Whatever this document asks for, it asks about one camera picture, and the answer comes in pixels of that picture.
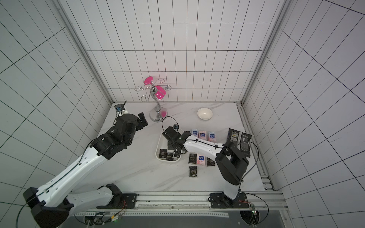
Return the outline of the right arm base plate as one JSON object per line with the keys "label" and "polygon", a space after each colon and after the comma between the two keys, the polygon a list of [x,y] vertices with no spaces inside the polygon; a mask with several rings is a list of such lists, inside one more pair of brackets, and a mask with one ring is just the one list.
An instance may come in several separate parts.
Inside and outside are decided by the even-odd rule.
{"label": "right arm base plate", "polygon": [[238,193],[236,199],[230,199],[223,193],[211,193],[208,201],[212,209],[248,209],[250,207],[245,193]]}

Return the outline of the white storage box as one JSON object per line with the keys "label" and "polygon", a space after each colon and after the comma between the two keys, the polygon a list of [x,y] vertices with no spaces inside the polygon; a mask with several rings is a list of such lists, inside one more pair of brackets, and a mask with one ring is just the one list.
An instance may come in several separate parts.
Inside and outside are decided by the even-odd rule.
{"label": "white storage box", "polygon": [[173,150],[168,150],[168,140],[162,135],[162,133],[163,133],[163,131],[160,133],[160,137],[159,137],[157,147],[156,147],[156,152],[155,152],[156,159],[161,161],[161,162],[165,162],[165,163],[179,162],[182,158],[181,156],[179,158],[173,156],[172,161],[167,161],[165,158],[160,158],[159,157],[161,149],[164,149],[164,150],[166,150],[166,152],[169,152],[169,153],[174,153]]}

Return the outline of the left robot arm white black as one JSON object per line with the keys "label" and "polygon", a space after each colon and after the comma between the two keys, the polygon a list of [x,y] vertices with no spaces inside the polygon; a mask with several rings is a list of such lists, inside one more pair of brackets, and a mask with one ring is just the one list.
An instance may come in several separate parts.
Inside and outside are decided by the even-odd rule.
{"label": "left robot arm white black", "polygon": [[127,149],[136,131],[147,125],[144,113],[118,116],[116,123],[106,133],[92,140],[69,167],[46,184],[28,188],[23,197],[38,226],[56,228],[69,217],[95,207],[117,209],[126,206],[123,194],[115,184],[107,184],[91,192],[72,191],[97,167]]}

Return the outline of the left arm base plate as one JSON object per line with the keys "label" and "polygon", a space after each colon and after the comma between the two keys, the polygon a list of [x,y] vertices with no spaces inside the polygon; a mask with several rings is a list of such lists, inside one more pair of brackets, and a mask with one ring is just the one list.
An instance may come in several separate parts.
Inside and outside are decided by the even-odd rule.
{"label": "left arm base plate", "polygon": [[136,205],[137,194],[117,194],[105,206],[98,206],[97,209],[134,209]]}

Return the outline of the pink Tempo tissue pack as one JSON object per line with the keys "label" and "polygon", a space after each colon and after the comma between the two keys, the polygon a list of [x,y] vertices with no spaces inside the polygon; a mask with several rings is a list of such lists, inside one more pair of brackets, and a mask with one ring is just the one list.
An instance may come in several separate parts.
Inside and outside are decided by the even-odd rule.
{"label": "pink Tempo tissue pack", "polygon": [[205,166],[206,165],[206,158],[205,156],[198,155],[197,156],[197,165]]}
{"label": "pink Tempo tissue pack", "polygon": [[206,131],[199,131],[199,138],[203,140],[207,140],[207,132]]}
{"label": "pink Tempo tissue pack", "polygon": [[199,137],[199,130],[198,129],[192,129],[191,130],[191,134],[193,135],[193,136],[195,136],[195,137]]}
{"label": "pink Tempo tissue pack", "polygon": [[208,132],[208,141],[209,142],[216,142],[216,133],[215,132]]}

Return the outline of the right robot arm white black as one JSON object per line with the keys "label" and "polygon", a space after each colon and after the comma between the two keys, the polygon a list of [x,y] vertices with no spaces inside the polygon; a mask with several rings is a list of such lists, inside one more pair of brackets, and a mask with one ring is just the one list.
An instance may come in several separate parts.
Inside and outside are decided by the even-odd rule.
{"label": "right robot arm white black", "polygon": [[250,153],[250,135],[238,134],[238,141],[234,142],[234,134],[231,134],[224,144],[200,139],[189,132],[181,134],[171,126],[164,130],[162,135],[175,150],[195,153],[214,160],[226,180],[223,194],[230,200],[237,198],[241,181],[249,166],[246,155]]}

